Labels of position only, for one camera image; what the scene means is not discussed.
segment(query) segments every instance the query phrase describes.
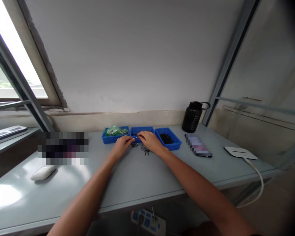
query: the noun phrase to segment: blue tray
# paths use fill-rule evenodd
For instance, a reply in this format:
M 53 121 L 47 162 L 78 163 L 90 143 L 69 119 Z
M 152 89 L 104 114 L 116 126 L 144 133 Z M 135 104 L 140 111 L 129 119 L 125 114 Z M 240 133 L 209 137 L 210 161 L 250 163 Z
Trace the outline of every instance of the blue tray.
M 144 126 L 144 127 L 131 127 L 130 136 L 135 138 L 137 135 L 134 133 L 140 133 L 141 131 L 152 131 L 155 133 L 154 128 L 152 126 Z M 142 143 L 139 138 L 135 139 L 134 143 Z
M 171 137 L 173 143 L 172 144 L 164 144 L 163 140 L 160 137 L 160 134 L 167 134 Z M 178 150 L 181 145 L 181 141 L 177 136 L 173 133 L 173 131 L 170 130 L 170 128 L 156 128 L 155 129 L 155 135 L 157 138 L 161 141 L 164 147 L 168 148 L 170 151 Z
M 123 135 L 104 136 L 106 129 L 108 129 L 108 128 L 105 128 L 105 130 L 103 131 L 103 135 L 102 135 L 102 140 L 103 140 L 104 144 L 115 143 L 117 141 L 117 139 L 119 139 L 120 137 L 125 136 L 125 135 L 129 135 L 129 126 L 121 126 L 120 128 L 126 128 L 128 130 L 128 132 Z

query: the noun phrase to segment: black water bottle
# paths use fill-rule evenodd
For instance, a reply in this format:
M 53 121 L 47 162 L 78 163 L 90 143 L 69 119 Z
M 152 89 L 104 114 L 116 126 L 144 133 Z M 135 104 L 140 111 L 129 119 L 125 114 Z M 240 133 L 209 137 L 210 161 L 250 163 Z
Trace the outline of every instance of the black water bottle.
M 191 102 L 189 104 L 189 107 L 187 107 L 186 109 L 186 113 L 185 113 L 185 118 L 184 118 L 184 122 L 183 122 L 183 126 L 182 129 L 183 131 L 187 132 L 187 133 L 194 133 L 197 129 L 201 114 L 202 114 L 202 110 L 206 110 L 206 109 L 202 109 L 202 104 L 200 102 Z

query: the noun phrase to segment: finger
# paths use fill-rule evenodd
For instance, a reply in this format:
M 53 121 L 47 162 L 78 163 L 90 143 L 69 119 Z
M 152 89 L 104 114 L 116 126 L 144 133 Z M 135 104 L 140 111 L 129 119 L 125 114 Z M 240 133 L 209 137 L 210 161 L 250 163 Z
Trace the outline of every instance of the finger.
M 126 142 L 126 141 L 132 139 L 132 137 L 125 135 L 125 136 L 122 136 L 122 139 Z
M 141 137 L 141 136 L 138 136 L 138 137 L 141 140 L 141 142 L 144 144 L 146 140 L 143 137 Z
M 144 138 L 146 138 L 146 137 L 149 135 L 149 133 L 144 132 L 144 131 L 141 131 L 140 133 L 138 133 L 138 136 L 139 136 L 139 135 L 141 135 L 141 136 L 143 136 Z
M 126 143 L 126 147 L 128 148 L 130 144 L 132 144 L 135 141 L 135 139 L 131 139 Z

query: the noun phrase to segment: green plastic bag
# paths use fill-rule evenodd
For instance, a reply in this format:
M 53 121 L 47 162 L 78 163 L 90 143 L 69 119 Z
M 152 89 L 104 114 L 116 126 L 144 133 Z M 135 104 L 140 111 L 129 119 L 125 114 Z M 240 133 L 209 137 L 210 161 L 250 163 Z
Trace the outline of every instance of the green plastic bag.
M 116 135 L 123 135 L 127 134 L 128 130 L 127 129 L 121 129 L 118 126 L 112 126 L 105 131 L 105 136 L 116 136 Z

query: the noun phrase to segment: person's right hand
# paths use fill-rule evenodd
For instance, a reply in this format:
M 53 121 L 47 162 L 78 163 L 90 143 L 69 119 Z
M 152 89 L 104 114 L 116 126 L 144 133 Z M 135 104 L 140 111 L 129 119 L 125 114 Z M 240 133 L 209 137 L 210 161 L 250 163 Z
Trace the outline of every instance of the person's right hand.
M 158 156 L 160 156 L 167 149 L 152 132 L 141 131 L 138 133 L 138 137 L 148 149 Z

